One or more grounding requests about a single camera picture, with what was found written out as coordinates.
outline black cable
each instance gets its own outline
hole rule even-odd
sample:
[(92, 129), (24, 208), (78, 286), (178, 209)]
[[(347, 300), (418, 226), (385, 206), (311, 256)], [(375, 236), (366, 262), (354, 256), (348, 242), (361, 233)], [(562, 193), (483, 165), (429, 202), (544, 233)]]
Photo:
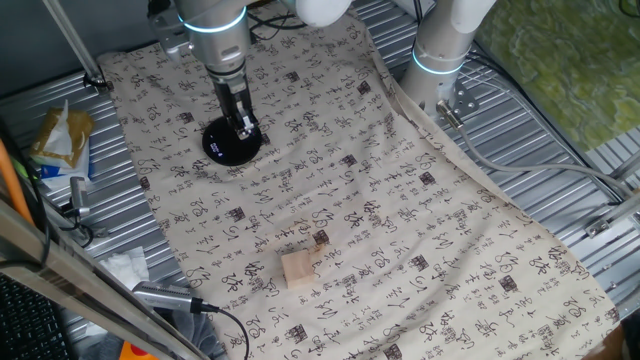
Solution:
[(618, 8), (623, 15), (626, 15), (631, 18), (640, 18), (640, 0), (636, 0), (636, 9), (638, 10), (638, 14), (632, 14), (624, 9), (622, 2), (626, 0), (618, 0)]
[(413, 0), (413, 8), (416, 11), (416, 19), (418, 20), (418, 25), (422, 22), (422, 16), (424, 13), (422, 12), (422, 4), (420, 0)]
[[(294, 18), (294, 17), (295, 17), (295, 15), (290, 14), (289, 12), (287, 12), (287, 14), (286, 14), (286, 15), (276, 16), (276, 17), (273, 17), (273, 18), (271, 18), (271, 19), (267, 19), (267, 20), (262, 20), (262, 19), (260, 19), (259, 17), (255, 16), (255, 15), (253, 15), (253, 14), (250, 14), (250, 13), (247, 13), (247, 16), (248, 16), (250, 19), (252, 19), (252, 20), (254, 20), (254, 21), (256, 22), (256, 24), (255, 24), (255, 25), (253, 25), (253, 26), (251, 26), (251, 28), (249, 28), (249, 32), (251, 33), (251, 36), (252, 36), (252, 38), (253, 38), (254, 40), (255, 40), (255, 39), (257, 39), (257, 40), (268, 41), (268, 40), (271, 40), (271, 39), (273, 39), (274, 37), (276, 37), (276, 35), (278, 35), (278, 33), (280, 32), (280, 30), (296, 30), (296, 29), (302, 29), (302, 28), (304, 28), (304, 27), (306, 27), (306, 26), (307, 26), (307, 24), (298, 24), (298, 25), (289, 25), (289, 26), (284, 26), (284, 24), (287, 22), (287, 20), (289, 20), (289, 19), (291, 19), (291, 18)], [(273, 22), (276, 22), (276, 21), (279, 21), (279, 20), (282, 20), (282, 23), (280, 23), (280, 25), (272, 24)], [(261, 26), (266, 26), (266, 27), (270, 27), (270, 28), (272, 28), (272, 29), (277, 29), (277, 30), (276, 30), (276, 32), (275, 32), (273, 35), (271, 35), (270, 37), (268, 37), (268, 38), (264, 38), (264, 37), (262, 37), (262, 36), (260, 36), (260, 35), (258, 35), (258, 34), (256, 34), (256, 33), (254, 32), (254, 30), (255, 30), (255, 29), (257, 29), (257, 28), (259, 28), (259, 27), (261, 27)]]
[(80, 224), (80, 227), (84, 229), (84, 231), (87, 233), (87, 237), (89, 238), (89, 240), (87, 240), (86, 243), (84, 243), (83, 245), (80, 245), (80, 247), (84, 249), (87, 246), (91, 245), (91, 243), (93, 242), (93, 230), (90, 227), (83, 224)]
[[(482, 46), (476, 41), (473, 41), (475, 43), (475, 45), (484, 53), (486, 53), (486, 51), (484, 51), (484, 49), (482, 48)], [(533, 102), (533, 100), (531, 99), (531, 97), (529, 97), (529, 95), (527, 94), (527, 92), (522, 88), (522, 86), (520, 86), (520, 84), (516, 81), (516, 79), (513, 78), (513, 76), (511, 76), (502, 66), (500, 66), (500, 64), (498, 64), (495, 60), (493, 60), (492, 58), (484, 55), (484, 54), (480, 54), (477, 52), (469, 52), (467, 54), (467, 59), (475, 61), (479, 64), (482, 64), (484, 66), (486, 66), (488, 69), (491, 69), (493, 71), (495, 71), (496, 73), (498, 73), (499, 75), (501, 75), (502, 77), (504, 77), (519, 93), (520, 95), (529, 103), (529, 105), (542, 117), (542, 119), (547, 123), (550, 124), (551, 127), (553, 127), (553, 125), (551, 125), (551, 122), (549, 121), (549, 119), (547, 119), (547, 117), (544, 115), (544, 113), (540, 110), (540, 108), (536, 105), (535, 102)], [(571, 144), (566, 143), (566, 146), (568, 146), (569, 148), (571, 148), (573, 155), (579, 160), (578, 162), (581, 164), (588, 164), (588, 162), (582, 157), (580, 156), (579, 152), (576, 151), (575, 149), (573, 149), (573, 147), (571, 146)], [(609, 184), (607, 184), (606, 182), (602, 182), (605, 186), (607, 187), (611, 187)], [(618, 193), (616, 193), (613, 190), (610, 190), (615, 196), (620, 197), (618, 195)]]
[(8, 269), (8, 268), (13, 268), (13, 267), (27, 268), (28, 270), (31, 270), (33, 272), (38, 272), (38, 271), (40, 271), (42, 269), (40, 264), (38, 264), (37, 262), (34, 262), (34, 261), (7, 260), (7, 261), (0, 262), (0, 271), (2, 271), (4, 269)]
[(49, 221), (47, 219), (47, 212), (44, 207), (44, 200), (42, 199), (42, 194), (40, 194), (40, 190), (38, 190), (38, 184), (36, 184), (36, 181), (35, 181), (35, 179), (37, 178), (37, 175), (35, 171), (31, 168), (31, 166), (27, 163), (24, 156), (22, 155), (22, 151), (20, 150), (20, 147), (18, 146), (18, 144), (16, 144), (14, 137), (11, 136), (11, 132), (7, 128), (7, 125), (5, 124), (4, 119), (0, 119), (0, 139), (2, 139), (2, 142), (4, 142), (5, 145), (7, 146), (7, 151), (9, 151), (10, 154), (14, 157), (14, 159), (16, 159), (25, 168), (25, 171), (27, 172), (28, 181), (31, 184), (33, 192), (35, 193), (36, 200), (38, 202), (39, 216), (35, 216), (36, 212), (34, 211), (34, 209), (30, 209), (30, 211), (31, 211), (31, 216), (34, 219), (36, 218), (41, 219), (40, 221), (41, 224), (39, 229), (44, 233), (44, 243), (42, 246), (42, 256), (40, 258), (40, 266), (44, 267), (45, 264), (47, 263), (47, 258), (49, 257), (49, 249), (51, 247), (51, 232), (49, 230)]
[(270, 28), (278, 29), (278, 30), (296, 30), (296, 29), (302, 29), (302, 28), (307, 26), (307, 24), (297, 24), (297, 25), (287, 25), (287, 26), (283, 26), (282, 24), (280, 24), (280, 25), (272, 24), (273, 22), (276, 22), (276, 21), (285, 20), (285, 19), (293, 19), (293, 18), (296, 17), (294, 14), (289, 14), (289, 13), (287, 13), (287, 15), (276, 16), (276, 17), (273, 17), (273, 18), (267, 19), (267, 20), (262, 20), (259, 17), (255, 16), (255, 15), (252, 15), (252, 14), (249, 14), (249, 13), (247, 13), (247, 16), (251, 20), (257, 22), (256, 25), (252, 26), (252, 28), (254, 28), (254, 29), (257, 28), (257, 27), (260, 27), (260, 26), (266, 26), (266, 27), (270, 27)]
[(73, 230), (75, 230), (75, 229), (77, 229), (77, 228), (79, 228), (79, 227), (80, 227), (80, 221), (78, 221), (78, 216), (76, 215), (76, 216), (74, 217), (73, 227), (70, 227), (70, 228), (60, 228), (60, 230), (62, 230), (62, 231), (73, 231)]
[[(64, 216), (69, 216), (72, 213), (77, 212), (77, 210), (70, 210), (65, 212), (63, 215)], [(80, 245), (81, 248), (86, 248), (87, 246), (89, 246), (92, 242), (93, 242), (93, 230), (88, 227), (87, 225), (81, 224), (78, 218), (78, 214), (74, 214), (74, 223), (73, 223), (73, 227), (61, 227), (60, 230), (62, 231), (73, 231), (73, 230), (77, 230), (77, 229), (82, 229), (84, 230), (84, 232), (87, 235), (87, 238), (89, 238), (83, 245)]]
[(247, 344), (247, 351), (244, 354), (244, 360), (249, 359), (249, 334), (247, 334), (247, 330), (244, 328), (244, 325), (242, 325), (242, 322), (238, 320), (237, 317), (211, 304), (202, 304), (201, 310), (203, 312), (213, 312), (213, 313), (220, 313), (220, 314), (226, 315), (227, 317), (235, 321), (240, 326), (240, 329), (242, 330), (242, 334), (244, 335), (244, 338)]
[[(284, 25), (285, 22), (287, 22), (289, 18), (288, 17), (284, 17), (284, 19), (282, 20), (282, 23), (280, 24), (280, 27), (282, 27), (282, 25)], [(266, 23), (258, 23), (256, 25), (253, 25), (250, 29), (249, 32), (251, 33), (251, 35), (253, 35), (254, 38), (258, 39), (258, 40), (263, 40), (263, 41), (268, 41), (273, 39), (274, 37), (276, 37), (276, 35), (278, 35), (278, 33), (280, 32), (281, 29), (278, 28), (278, 30), (276, 30), (275, 33), (273, 33), (273, 35), (271, 35), (271, 37), (268, 38), (263, 38), (262, 36), (256, 34), (253, 30), (255, 30), (256, 28), (259, 28), (262, 25), (266, 25)]]

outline metal rod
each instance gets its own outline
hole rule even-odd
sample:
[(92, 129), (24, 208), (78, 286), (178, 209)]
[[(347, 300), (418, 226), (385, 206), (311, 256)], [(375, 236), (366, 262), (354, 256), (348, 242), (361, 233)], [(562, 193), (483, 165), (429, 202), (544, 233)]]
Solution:
[[(76, 289), (74, 294), (79, 294), (78, 296), (82, 297), (86, 295), (88, 298), (94, 299), (100, 308), (117, 313), (120, 318), (146, 334), (149, 339), (166, 346), (180, 358), (208, 359), (202, 351), (137, 299), (77, 244), (70, 241), (66, 234), (58, 232), (57, 235), (60, 240), (58, 244), (51, 242), (46, 262), (48, 269), (44, 272), (44, 275), (47, 276), (45, 280), (61, 289), (72, 284)], [(6, 203), (0, 201), (1, 241), (6, 240), (13, 248), (35, 260), (41, 256), (43, 238), (44, 235), (41, 232), (22, 219)], [(29, 283), (25, 283), (25, 285), (39, 292)], [(95, 309), (95, 311), (104, 313), (100, 309)], [(113, 324), (104, 325), (105, 328), (113, 326)], [(138, 334), (131, 334), (132, 344), (140, 348), (145, 346), (144, 344), (138, 345), (140, 343)]]
[(633, 175), (640, 168), (640, 150), (636, 151), (630, 158), (625, 160), (620, 166), (613, 170), (610, 176), (614, 179), (624, 181)]
[(171, 352), (167, 351), (166, 348), (160, 348), (156, 344), (150, 342), (146, 334), (141, 332), (139, 329), (132, 327), (130, 324), (125, 323), (122, 320), (118, 321), (117, 319), (114, 319), (113, 316), (96, 311), (76, 297), (62, 291), (57, 286), (44, 280), (38, 274), (21, 267), (4, 269), (3, 272), (12, 279), (20, 282), (21, 284), (27, 285), (31, 290), (47, 297), (60, 306), (73, 311), (89, 321), (100, 324), (101, 327), (113, 335), (135, 344), (140, 349), (148, 352), (158, 359), (173, 360)]
[(96, 83), (103, 83), (104, 78), (102, 77), (102, 72), (100, 72), (98, 63), (95, 61), (93, 56), (91, 56), (89, 50), (87, 50), (87, 47), (76, 32), (76, 29), (67, 17), (67, 13), (60, 5), (60, 2), (58, 0), (42, 0), (42, 2), (49, 10), (51, 17), (53, 17), (58, 24), (60, 31), (62, 31), (62, 34), (67, 39), (67, 42), (78, 57), (78, 60), (80, 60), (82, 67), (87, 72), (89, 80)]

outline metal grating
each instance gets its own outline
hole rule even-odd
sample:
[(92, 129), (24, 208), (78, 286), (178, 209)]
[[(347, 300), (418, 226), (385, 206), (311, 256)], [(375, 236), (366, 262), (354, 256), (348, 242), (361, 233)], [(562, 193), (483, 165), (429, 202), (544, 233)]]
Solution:
[[(369, 28), (391, 73), (399, 79), (411, 58), (417, 30), (415, 20), (389, 0), (358, 0), (353, 6)], [(463, 68), (463, 73), (482, 81), (496, 77), (492, 71), (471, 63)], [(89, 186), (93, 206), (91, 216), (85, 221), (87, 225), (106, 227), (110, 235), (107, 240), (95, 241), (88, 252), (103, 259), (142, 246), (151, 281), (186, 286), (184, 275), (138, 183), (113, 103), (108, 94), (85, 88), (82, 76), (75, 74), (1, 100), (0, 115), (26, 149), (50, 106), (60, 107), (68, 99), (73, 108), (87, 111), (96, 121), (96, 127), (90, 143), (91, 162), (95, 167), (93, 183)], [(576, 157), (563, 148), (562, 142), (548, 131), (549, 127), (532, 109), (523, 108), (503, 90), (467, 77), (462, 79), (480, 104), (480, 112), (465, 119), (466, 127), (478, 149), (491, 160), (514, 165), (575, 162)], [(447, 127), (444, 126), (449, 136), (465, 148), (462, 140)], [(640, 132), (636, 131), (636, 135), (634, 139), (640, 139)], [(604, 161), (617, 166), (611, 159)], [(606, 205), (609, 198), (596, 184), (571, 172), (514, 174), (484, 170), (520, 207), (572, 249), (618, 304), (621, 316), (637, 308), (637, 296), (624, 298), (640, 282), (638, 232), (630, 223), (620, 223), (590, 239), (583, 230), (610, 209)], [(46, 193), (58, 205), (69, 198), (68, 188)], [(84, 335), (86, 321), (70, 312), (64, 316), (72, 342), (79, 342), (81, 348), (87, 346), (90, 341)]]
[[(31, 145), (49, 107), (85, 110), (96, 125), (90, 138), (92, 184), (87, 188), (91, 215), (86, 225), (105, 227), (108, 239), (96, 239), (87, 251), (98, 260), (142, 246), (151, 281), (186, 286), (187, 282), (158, 228), (133, 169), (129, 151), (111, 98), (93, 87), (84, 87), (84, 74), (75, 74), (45, 86), (0, 101), (0, 116), (10, 126), (19, 145)], [(69, 188), (43, 194), (56, 205), (69, 201)], [(71, 342), (85, 339), (86, 321), (63, 311)]]
[[(367, 24), (378, 51), (391, 74), (400, 79), (411, 60), (411, 46), (417, 24), (413, 17), (390, 0), (357, 0), (354, 7)], [(573, 153), (564, 140), (539, 114), (514, 99), (513, 89), (492, 70), (466, 63), (460, 80), (480, 104), (479, 112), (464, 119), (465, 127), (478, 150), (492, 161), (504, 165), (530, 165), (545, 162), (578, 163), (582, 154)], [(502, 87), (487, 85), (489, 82)], [(466, 145), (448, 124), (441, 124), (462, 148)], [(604, 172), (610, 172), (640, 148), (640, 131), (621, 136), (589, 154)], [(584, 263), (618, 305), (622, 317), (640, 307), (636, 294), (640, 283), (640, 233), (629, 221), (621, 222), (595, 238), (584, 229), (611, 210), (611, 199), (589, 177), (574, 172), (504, 173), (483, 168), (489, 177), (529, 215), (558, 236)], [(628, 179), (632, 188), (640, 178)]]

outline tablecloth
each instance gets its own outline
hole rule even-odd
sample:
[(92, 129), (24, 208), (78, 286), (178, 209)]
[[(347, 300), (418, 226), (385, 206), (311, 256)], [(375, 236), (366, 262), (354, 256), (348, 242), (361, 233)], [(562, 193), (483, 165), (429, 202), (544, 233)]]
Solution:
[[(617, 325), (571, 252), (403, 96), (354, 11), (252, 46), (264, 138), (243, 166), (201, 149), (221, 112), (190, 54), (100, 62), (176, 259), (252, 358), (575, 359)], [(315, 280), (287, 289), (280, 257), (304, 249)], [(239, 329), (213, 320), (241, 359)]]

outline wooden block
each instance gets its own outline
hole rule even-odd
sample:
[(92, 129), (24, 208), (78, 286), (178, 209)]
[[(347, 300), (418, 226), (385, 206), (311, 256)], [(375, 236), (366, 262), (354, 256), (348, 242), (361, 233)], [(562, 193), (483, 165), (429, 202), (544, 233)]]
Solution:
[(311, 256), (307, 250), (297, 251), (282, 256), (284, 277), (287, 280), (287, 288), (293, 289), (313, 282), (313, 266)]

